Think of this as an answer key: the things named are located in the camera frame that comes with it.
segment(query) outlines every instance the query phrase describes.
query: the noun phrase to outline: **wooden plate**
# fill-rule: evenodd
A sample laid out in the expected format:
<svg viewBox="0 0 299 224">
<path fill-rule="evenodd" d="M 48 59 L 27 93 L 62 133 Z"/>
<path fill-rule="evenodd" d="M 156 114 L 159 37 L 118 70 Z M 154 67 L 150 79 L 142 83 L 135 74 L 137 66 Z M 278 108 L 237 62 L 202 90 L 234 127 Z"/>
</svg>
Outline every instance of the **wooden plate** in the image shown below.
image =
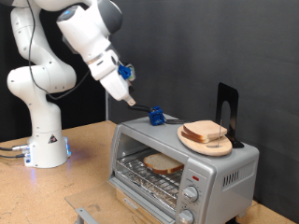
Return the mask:
<svg viewBox="0 0 299 224">
<path fill-rule="evenodd" d="M 231 141 L 223 136 L 220 140 L 220 147 L 216 147 L 218 144 L 218 139 L 210 141 L 209 143 L 198 143 L 188 138 L 185 138 L 181 135 L 181 131 L 183 131 L 183 126 L 178 128 L 178 138 L 179 140 L 189 149 L 193 151 L 199 152 L 201 154 L 205 154 L 208 156 L 225 156 L 232 151 L 232 143 Z"/>
</svg>

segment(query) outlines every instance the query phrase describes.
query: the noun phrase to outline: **wooden table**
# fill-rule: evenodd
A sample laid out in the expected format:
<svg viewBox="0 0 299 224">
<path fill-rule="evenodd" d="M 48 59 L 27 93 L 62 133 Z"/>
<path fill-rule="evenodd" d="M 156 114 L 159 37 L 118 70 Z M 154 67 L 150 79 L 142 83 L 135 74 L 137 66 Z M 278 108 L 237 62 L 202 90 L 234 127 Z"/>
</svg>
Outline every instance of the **wooden table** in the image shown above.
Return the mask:
<svg viewBox="0 0 299 224">
<path fill-rule="evenodd" d="M 27 168 L 23 159 L 0 159 L 0 224 L 74 224 L 77 214 L 64 197 L 94 188 L 107 180 L 115 127 L 113 122 L 104 121 L 64 130 L 72 156 L 56 168 Z M 25 144 L 26 141 L 27 138 L 13 140 L 1 143 L 0 147 Z M 256 202 L 238 222 L 294 223 Z"/>
</svg>

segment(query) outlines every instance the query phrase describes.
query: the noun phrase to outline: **metal bracket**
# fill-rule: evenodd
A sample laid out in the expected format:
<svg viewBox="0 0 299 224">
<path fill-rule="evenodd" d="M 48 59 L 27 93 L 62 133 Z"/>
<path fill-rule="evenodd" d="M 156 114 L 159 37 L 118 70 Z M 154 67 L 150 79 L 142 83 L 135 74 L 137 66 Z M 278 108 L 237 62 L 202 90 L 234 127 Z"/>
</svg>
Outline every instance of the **metal bracket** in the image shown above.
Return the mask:
<svg viewBox="0 0 299 224">
<path fill-rule="evenodd" d="M 229 87 L 223 83 L 218 86 L 218 99 L 217 99 L 217 111 L 216 122 L 221 123 L 222 105 L 225 101 L 231 108 L 230 127 L 226 136 L 232 142 L 233 148 L 241 148 L 244 145 L 235 138 L 235 127 L 237 117 L 237 105 L 239 100 L 239 94 L 236 89 Z"/>
<path fill-rule="evenodd" d="M 84 221 L 88 224 L 99 224 L 83 207 L 76 209 L 76 212 L 78 219 L 75 224 L 84 224 Z"/>
</svg>

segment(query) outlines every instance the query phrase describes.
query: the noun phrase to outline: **sticker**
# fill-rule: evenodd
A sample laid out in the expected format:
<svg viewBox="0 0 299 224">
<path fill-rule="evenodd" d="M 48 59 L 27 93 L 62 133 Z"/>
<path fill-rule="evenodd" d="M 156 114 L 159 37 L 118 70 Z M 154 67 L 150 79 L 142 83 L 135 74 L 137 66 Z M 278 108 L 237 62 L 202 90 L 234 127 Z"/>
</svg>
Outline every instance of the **sticker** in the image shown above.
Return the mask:
<svg viewBox="0 0 299 224">
<path fill-rule="evenodd" d="M 134 205 L 129 199 L 124 198 L 123 199 L 127 204 L 129 204 L 131 207 L 133 207 L 135 210 L 138 208 L 136 205 Z"/>
<path fill-rule="evenodd" d="M 57 140 L 57 138 L 54 136 L 54 134 L 50 137 L 50 140 L 49 140 L 49 144 L 51 144 L 51 143 L 55 143 L 55 142 L 57 142 L 58 140 Z"/>
</svg>

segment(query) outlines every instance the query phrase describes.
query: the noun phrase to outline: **black stand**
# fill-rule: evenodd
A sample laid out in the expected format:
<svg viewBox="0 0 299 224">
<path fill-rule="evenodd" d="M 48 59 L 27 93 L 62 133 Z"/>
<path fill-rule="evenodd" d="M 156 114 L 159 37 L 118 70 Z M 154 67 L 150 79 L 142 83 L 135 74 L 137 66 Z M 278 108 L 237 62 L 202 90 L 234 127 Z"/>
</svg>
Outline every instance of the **black stand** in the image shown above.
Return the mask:
<svg viewBox="0 0 299 224">
<path fill-rule="evenodd" d="M 236 89 L 229 87 L 223 83 L 219 83 L 218 86 L 218 99 L 217 99 L 217 110 L 216 110 L 216 122 L 221 123 L 221 112 L 222 105 L 225 101 L 228 102 L 231 108 L 231 117 L 230 117 L 230 127 L 228 133 L 226 134 L 227 138 L 232 142 L 233 148 L 242 148 L 244 145 L 236 140 L 235 138 L 235 126 L 236 126 L 236 117 L 237 117 L 237 105 L 239 100 L 239 93 Z"/>
</svg>

